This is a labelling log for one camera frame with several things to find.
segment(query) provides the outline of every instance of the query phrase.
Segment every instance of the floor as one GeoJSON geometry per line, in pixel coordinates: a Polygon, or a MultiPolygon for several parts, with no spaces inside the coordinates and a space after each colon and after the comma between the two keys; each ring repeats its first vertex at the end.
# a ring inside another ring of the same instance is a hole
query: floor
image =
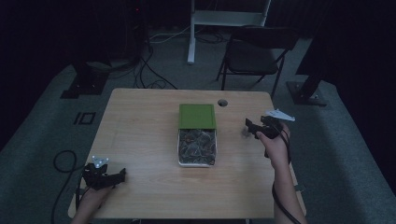
{"type": "MultiPolygon", "coordinates": [[[[211,40],[209,42],[218,40],[213,35],[200,37],[211,40]]],[[[295,105],[291,99],[286,82],[305,81],[306,76],[295,74],[309,43],[310,40],[301,39],[288,55],[274,98],[275,108],[296,118],[288,123],[291,157],[297,179],[304,185],[307,220],[310,223],[394,223],[395,196],[336,88],[320,83],[318,95],[327,102],[324,107],[295,105]]],[[[181,90],[219,90],[220,82],[215,78],[225,42],[197,42],[194,64],[187,64],[188,45],[186,35],[168,40],[165,37],[151,39],[153,54],[148,65],[160,76],[147,67],[140,73],[139,66],[112,72],[101,95],[60,99],[76,73],[67,66],[58,74],[0,153],[0,223],[50,223],[52,219],[54,223],[70,222],[67,209],[79,176],[78,172],[69,174],[66,171],[73,167],[74,160],[76,166],[85,163],[106,102],[115,88],[173,89],[174,85],[181,90]],[[76,122],[84,113],[95,114],[92,123],[76,122]],[[76,158],[72,153],[59,155],[63,150],[74,151],[76,158]],[[64,172],[55,169],[53,163],[64,172]]],[[[144,58],[149,58],[147,49],[144,58]]],[[[114,66],[124,63],[113,61],[114,66]]],[[[104,68],[101,64],[92,65],[104,68]]],[[[256,77],[230,77],[226,90],[270,91],[274,78],[265,78],[258,84],[255,81],[256,77]]],[[[131,221],[97,219],[93,223],[131,221]]],[[[255,224],[274,223],[272,219],[252,221],[255,224]]]]}

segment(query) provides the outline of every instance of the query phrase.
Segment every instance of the small box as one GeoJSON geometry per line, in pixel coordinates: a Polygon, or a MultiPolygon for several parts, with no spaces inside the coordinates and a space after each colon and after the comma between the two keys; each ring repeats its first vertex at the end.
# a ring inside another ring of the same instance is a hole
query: small box
{"type": "Polygon", "coordinates": [[[179,106],[177,155],[182,167],[215,164],[217,139],[213,105],[179,106]]]}

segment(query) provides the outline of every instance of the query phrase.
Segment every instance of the black controller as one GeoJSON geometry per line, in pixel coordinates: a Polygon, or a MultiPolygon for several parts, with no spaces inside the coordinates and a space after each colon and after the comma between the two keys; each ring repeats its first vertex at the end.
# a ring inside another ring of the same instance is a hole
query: black controller
{"type": "Polygon", "coordinates": [[[250,119],[245,120],[245,124],[247,125],[247,131],[254,134],[254,137],[256,139],[259,139],[256,132],[262,132],[268,138],[274,139],[283,130],[282,124],[280,124],[279,119],[276,119],[274,117],[262,116],[260,118],[260,121],[262,122],[262,126],[254,124],[250,119]]]}
{"type": "Polygon", "coordinates": [[[87,186],[96,190],[116,186],[121,182],[125,182],[125,168],[119,174],[108,175],[106,174],[107,164],[96,168],[93,163],[88,163],[85,166],[82,177],[84,178],[87,186]]]}

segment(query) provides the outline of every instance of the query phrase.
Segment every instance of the desk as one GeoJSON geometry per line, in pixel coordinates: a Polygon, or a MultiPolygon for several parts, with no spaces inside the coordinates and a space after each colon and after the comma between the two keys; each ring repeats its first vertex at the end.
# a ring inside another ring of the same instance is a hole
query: desk
{"type": "MultiPolygon", "coordinates": [[[[115,89],[88,161],[92,155],[109,158],[107,172],[125,167],[126,182],[112,190],[95,217],[273,217],[274,170],[262,143],[244,134],[245,118],[259,123],[269,109],[273,105],[266,92],[115,89]],[[219,106],[220,99],[228,105],[219,106]],[[215,106],[218,155],[213,167],[178,165],[179,104],[215,106]]],[[[70,217],[74,209],[71,202],[70,217]]]]}
{"type": "Polygon", "coordinates": [[[236,12],[236,11],[210,11],[195,10],[195,0],[191,0],[191,28],[190,45],[187,63],[195,61],[195,25],[220,25],[220,26],[264,26],[271,0],[265,0],[263,12],[236,12]]]}

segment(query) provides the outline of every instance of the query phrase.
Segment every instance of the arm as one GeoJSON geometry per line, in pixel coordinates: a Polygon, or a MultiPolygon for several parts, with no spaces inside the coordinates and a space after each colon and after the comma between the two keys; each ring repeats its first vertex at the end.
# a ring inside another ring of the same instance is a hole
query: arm
{"type": "Polygon", "coordinates": [[[102,205],[113,187],[104,189],[87,189],[81,198],[78,210],[74,215],[71,224],[87,224],[102,205]]]}
{"type": "MultiPolygon", "coordinates": [[[[282,124],[282,126],[285,132],[281,134],[288,140],[290,136],[289,128],[285,124],[282,124]]],[[[270,139],[261,132],[257,132],[257,136],[264,144],[274,167],[274,186],[279,201],[300,223],[307,223],[294,189],[285,142],[280,136],[270,139]]],[[[274,211],[276,223],[292,223],[276,203],[274,204],[274,211]]]]}

